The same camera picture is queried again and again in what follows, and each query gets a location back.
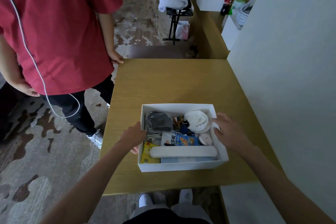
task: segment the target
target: black pants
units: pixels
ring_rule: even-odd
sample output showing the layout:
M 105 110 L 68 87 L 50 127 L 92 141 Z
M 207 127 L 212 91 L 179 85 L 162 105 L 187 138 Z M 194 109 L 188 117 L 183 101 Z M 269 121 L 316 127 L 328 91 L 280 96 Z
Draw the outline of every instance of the black pants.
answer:
M 106 103 L 111 102 L 112 92 L 114 84 L 111 81 L 112 76 L 108 76 L 104 81 L 99 83 L 98 85 L 92 87 L 93 89 L 100 92 L 100 96 L 106 101 Z M 97 132 L 95 129 L 95 122 L 91 118 L 85 103 L 84 103 L 84 92 L 76 92 L 72 93 L 72 95 L 77 98 L 80 103 L 79 111 L 66 120 L 70 122 L 79 132 L 86 133 L 88 136 L 92 136 Z M 70 116 L 74 114 L 78 109 L 77 101 L 70 96 L 69 94 L 64 95 L 52 95 L 48 96 L 49 101 L 52 105 L 57 105 L 62 108 L 63 114 L 65 116 Z

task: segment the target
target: yellow package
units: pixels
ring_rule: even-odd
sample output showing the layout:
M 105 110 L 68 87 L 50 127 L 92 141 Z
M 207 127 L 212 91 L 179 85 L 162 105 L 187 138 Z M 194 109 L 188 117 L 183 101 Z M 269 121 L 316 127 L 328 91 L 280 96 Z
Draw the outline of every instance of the yellow package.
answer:
M 144 147 L 143 147 L 143 153 L 141 155 L 141 164 L 144 163 L 155 163 L 155 164 L 160 164 L 160 158 L 152 158 L 151 156 L 149 156 L 149 151 L 158 145 L 152 144 L 152 143 L 145 143 Z

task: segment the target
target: black chair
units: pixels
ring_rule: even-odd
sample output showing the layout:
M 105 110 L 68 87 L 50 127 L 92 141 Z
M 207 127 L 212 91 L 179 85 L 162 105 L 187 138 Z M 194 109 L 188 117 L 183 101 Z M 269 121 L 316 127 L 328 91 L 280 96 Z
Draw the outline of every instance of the black chair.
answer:
M 193 16 L 194 13 L 191 9 L 191 1 L 188 0 L 188 5 L 183 8 L 182 10 L 176 10 L 171 8 L 166 8 L 167 15 L 171 15 L 171 23 L 170 23 L 170 31 L 169 31 L 169 38 L 163 38 L 163 41 L 173 41 L 173 45 L 175 45 L 175 41 L 179 41 L 180 39 L 175 38 L 177 24 L 179 23 L 179 19 L 181 16 Z M 171 38 L 171 30 L 173 29 L 173 38 Z

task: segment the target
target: green bottle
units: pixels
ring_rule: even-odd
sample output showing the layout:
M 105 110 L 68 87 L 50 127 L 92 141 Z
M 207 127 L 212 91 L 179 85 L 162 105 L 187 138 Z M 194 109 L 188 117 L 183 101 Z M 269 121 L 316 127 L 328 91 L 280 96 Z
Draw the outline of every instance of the green bottle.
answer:
M 232 3 L 231 9 L 229 11 L 229 15 L 232 15 L 233 11 L 245 4 L 245 0 L 235 0 Z

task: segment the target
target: person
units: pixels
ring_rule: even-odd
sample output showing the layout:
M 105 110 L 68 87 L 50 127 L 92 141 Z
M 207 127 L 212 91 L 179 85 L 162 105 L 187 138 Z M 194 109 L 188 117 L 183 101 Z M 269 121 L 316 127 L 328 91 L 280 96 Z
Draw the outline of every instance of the person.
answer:
M 114 49 L 111 13 L 123 1 L 12 1 L 0 0 L 1 74 L 11 86 L 29 96 L 47 94 L 50 103 L 69 116 L 68 122 L 101 148 L 103 136 L 85 107 L 84 92 L 94 88 L 108 105 L 111 102 L 113 63 L 124 62 Z
M 220 130 L 214 129 L 218 140 L 228 150 L 240 155 L 250 166 L 286 223 L 335 224 L 249 141 L 237 123 L 223 113 L 218 113 L 213 122 L 220 127 Z M 137 145 L 145 137 L 146 131 L 141 131 L 140 122 L 124 130 L 120 140 L 51 209 L 40 224 L 88 222 L 121 160 L 131 149 L 133 152 L 138 152 Z M 180 203 L 172 209 L 153 206 L 149 196 L 143 194 L 139 200 L 140 207 L 134 211 L 133 218 L 124 224 L 211 223 L 211 220 L 204 217 L 202 211 L 195 213 L 191 202 L 190 191 L 182 190 Z

